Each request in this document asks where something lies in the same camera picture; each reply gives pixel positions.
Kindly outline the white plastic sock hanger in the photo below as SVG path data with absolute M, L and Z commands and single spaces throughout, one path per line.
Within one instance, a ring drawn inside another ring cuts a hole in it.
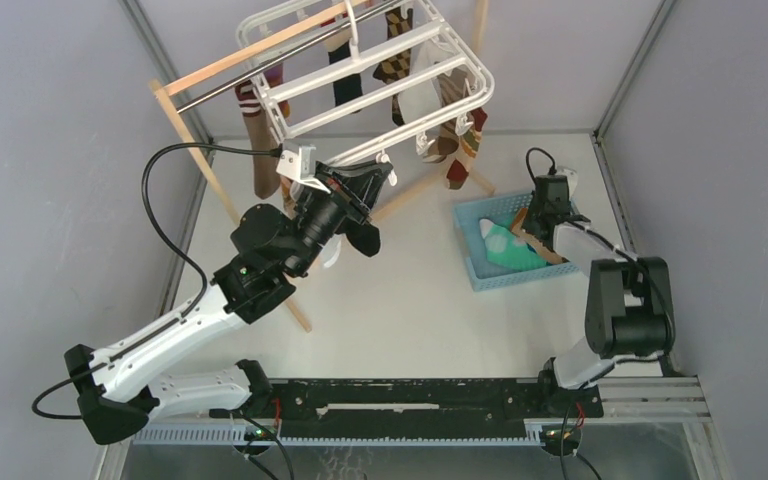
M 434 141 L 439 127 L 449 120 L 457 121 L 457 133 L 466 132 L 472 125 L 471 121 L 467 121 L 467 114 L 478 107 L 483 108 L 491 99 L 495 80 L 432 2 L 402 1 L 400 6 L 406 4 L 411 4 L 414 9 L 413 29 L 407 33 L 387 39 L 385 13 L 389 9 L 325 40 L 323 43 L 334 40 L 340 43 L 330 51 L 324 68 L 291 81 L 273 80 L 270 72 L 282 66 L 282 63 L 246 81 L 252 83 L 269 121 L 270 133 L 277 142 L 284 143 L 343 119 L 352 120 L 358 112 L 378 103 L 389 105 L 391 116 L 391 97 L 408 87 L 409 82 L 403 78 L 385 85 L 373 78 L 373 71 L 386 58 L 406 49 L 412 50 L 427 41 L 434 42 L 448 54 L 446 60 L 427 70 L 431 76 L 435 76 L 434 87 L 440 101 L 438 77 L 449 75 L 453 70 L 463 69 L 468 72 L 468 94 L 448 106 L 443 106 L 441 102 L 441 108 L 436 113 L 425 116 L 411 126 L 396 126 L 391 120 L 390 130 L 330 158 L 326 163 L 335 167 L 357 164 L 393 145 L 408 139 L 414 140 L 413 128 L 425 130 L 428 141 Z M 281 42 L 276 53 L 267 55 L 258 65 L 303 42 L 308 36 L 353 21 L 366 10 L 343 12 L 323 23 L 317 32 L 305 33 L 300 40 Z

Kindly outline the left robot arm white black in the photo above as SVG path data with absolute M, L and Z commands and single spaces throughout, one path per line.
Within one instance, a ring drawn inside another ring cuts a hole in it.
M 266 203 L 250 207 L 230 238 L 237 253 L 204 291 L 107 347 L 76 345 L 64 359 L 78 392 L 80 418 L 98 445 L 125 440 L 151 421 L 198 410 L 239 408 L 265 414 L 273 394 L 263 369 L 242 360 L 211 374 L 170 376 L 179 360 L 250 325 L 289 299 L 328 241 L 342 235 L 362 254 L 380 250 L 370 211 L 395 175 L 390 163 L 317 166 L 322 189 L 305 187 L 288 217 Z

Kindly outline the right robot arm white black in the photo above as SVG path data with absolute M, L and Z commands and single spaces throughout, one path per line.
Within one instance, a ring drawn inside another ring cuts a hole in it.
M 568 179 L 535 177 L 520 229 L 540 253 L 555 255 L 588 279 L 584 336 L 551 359 L 553 379 L 539 388 L 538 402 L 552 416 L 565 415 L 578 389 L 594 385 L 616 366 L 655 363 L 675 343 L 670 274 L 658 256 L 639 256 L 599 233 L 575 212 Z

